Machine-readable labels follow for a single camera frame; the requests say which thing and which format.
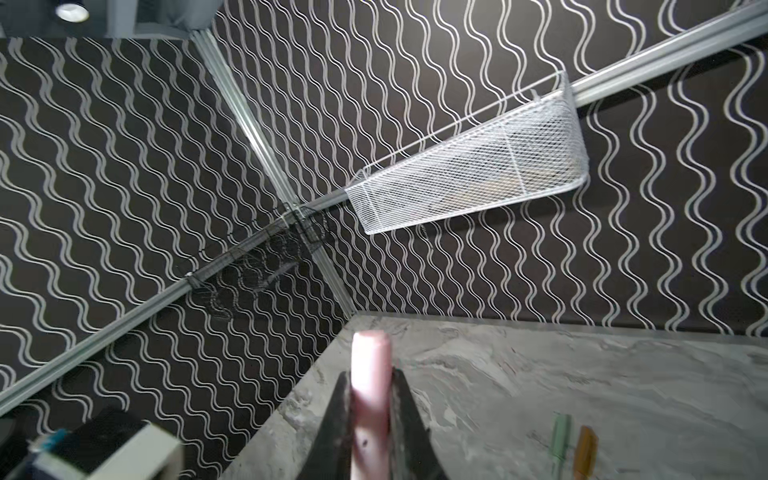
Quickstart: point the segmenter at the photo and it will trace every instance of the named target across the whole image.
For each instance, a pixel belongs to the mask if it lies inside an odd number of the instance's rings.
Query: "light fixture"
[[[66,22],[80,23],[88,20],[90,14],[83,2],[61,0],[56,7],[56,16]]]

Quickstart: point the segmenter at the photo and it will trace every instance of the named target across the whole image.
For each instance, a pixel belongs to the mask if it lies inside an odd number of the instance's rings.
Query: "pink object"
[[[350,369],[353,393],[352,480],[389,478],[389,384],[392,344],[381,330],[355,333]]]

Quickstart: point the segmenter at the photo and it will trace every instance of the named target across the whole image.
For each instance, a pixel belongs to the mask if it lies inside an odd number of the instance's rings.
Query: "wallpaper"
[[[240,293],[232,322],[179,299],[9,415],[34,438],[126,409],[184,443],[181,478],[217,478],[345,322],[309,261]]]
[[[573,81],[741,3],[231,0],[214,31],[309,201],[554,71]],[[373,236],[335,209],[328,251],[358,308],[764,334],[765,45],[583,108],[575,192]]]
[[[0,40],[2,389],[178,280],[180,259],[271,220],[193,49]]]

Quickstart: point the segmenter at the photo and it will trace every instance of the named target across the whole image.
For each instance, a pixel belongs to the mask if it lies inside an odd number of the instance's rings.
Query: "marble surface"
[[[220,478],[295,477],[363,329],[392,334],[453,480],[549,478],[554,412],[574,420],[563,478],[581,425],[592,478],[768,478],[768,343],[380,316],[350,320]]]

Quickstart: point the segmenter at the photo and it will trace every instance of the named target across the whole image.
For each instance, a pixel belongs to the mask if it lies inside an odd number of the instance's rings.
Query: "green marker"
[[[560,480],[565,461],[565,451],[568,449],[568,438],[571,436],[571,416],[558,413],[554,418],[552,440],[549,442],[549,455],[552,457],[552,480]]]

